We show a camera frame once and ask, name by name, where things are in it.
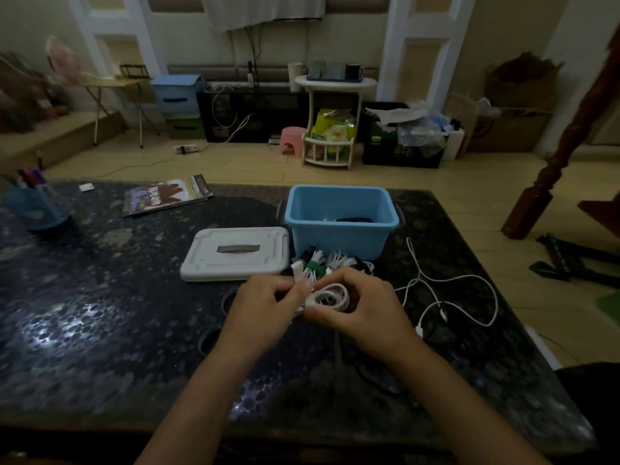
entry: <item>book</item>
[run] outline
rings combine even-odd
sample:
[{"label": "book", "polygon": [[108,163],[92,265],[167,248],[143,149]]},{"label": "book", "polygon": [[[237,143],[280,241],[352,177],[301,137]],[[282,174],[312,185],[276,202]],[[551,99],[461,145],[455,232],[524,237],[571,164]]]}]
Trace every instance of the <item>book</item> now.
[{"label": "book", "polygon": [[123,217],[204,201],[211,196],[202,175],[141,186],[125,193]]}]

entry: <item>pink fan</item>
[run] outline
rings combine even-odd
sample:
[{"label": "pink fan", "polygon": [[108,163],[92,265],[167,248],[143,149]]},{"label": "pink fan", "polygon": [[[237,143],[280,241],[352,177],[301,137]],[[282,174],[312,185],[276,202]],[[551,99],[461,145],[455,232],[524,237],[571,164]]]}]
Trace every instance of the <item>pink fan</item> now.
[{"label": "pink fan", "polygon": [[56,72],[60,81],[69,85],[79,85],[84,81],[77,55],[55,36],[47,39],[46,51],[50,67]]}]

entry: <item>black marble table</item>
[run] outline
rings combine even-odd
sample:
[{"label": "black marble table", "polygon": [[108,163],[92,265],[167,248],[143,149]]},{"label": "black marble table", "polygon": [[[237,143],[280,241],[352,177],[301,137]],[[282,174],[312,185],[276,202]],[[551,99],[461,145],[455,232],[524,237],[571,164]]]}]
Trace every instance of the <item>black marble table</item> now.
[{"label": "black marble table", "polygon": [[[276,226],[285,187],[213,185],[215,197],[122,218],[126,183],[56,188],[78,231],[43,241],[0,213],[0,425],[47,430],[153,431],[202,357],[199,336],[224,319],[222,296],[239,283],[190,284],[180,265],[207,227]],[[403,286],[414,274],[405,238],[432,278],[484,269],[439,202],[423,191],[391,191],[406,223],[390,236],[376,275]],[[483,282],[434,284],[440,299],[488,319]],[[407,312],[417,322],[433,300],[416,286]],[[492,328],[446,308],[431,311],[428,343],[541,451],[595,447],[515,314],[501,299]],[[252,371],[234,402],[225,436],[306,444],[444,449],[429,416],[350,340],[295,320]]]}]

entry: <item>pink stool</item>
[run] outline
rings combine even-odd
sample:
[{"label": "pink stool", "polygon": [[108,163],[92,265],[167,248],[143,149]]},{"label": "pink stool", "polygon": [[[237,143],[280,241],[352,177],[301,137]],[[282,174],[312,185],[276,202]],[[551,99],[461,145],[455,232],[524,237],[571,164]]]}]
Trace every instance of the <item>pink stool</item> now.
[{"label": "pink stool", "polygon": [[294,148],[295,156],[301,158],[304,146],[302,137],[305,133],[306,129],[304,129],[304,127],[284,127],[282,129],[282,135],[280,136],[280,147],[278,148],[280,155],[284,154],[286,145],[289,144]]}]

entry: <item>green strap loop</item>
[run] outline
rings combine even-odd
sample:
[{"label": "green strap loop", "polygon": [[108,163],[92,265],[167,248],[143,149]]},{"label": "green strap loop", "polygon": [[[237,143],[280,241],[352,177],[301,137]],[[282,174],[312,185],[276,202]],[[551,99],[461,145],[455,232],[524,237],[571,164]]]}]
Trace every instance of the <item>green strap loop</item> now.
[{"label": "green strap loop", "polygon": [[318,278],[321,278],[326,274],[325,269],[315,261],[309,261],[308,264],[306,264],[306,267],[314,270],[316,275],[319,276]]}]

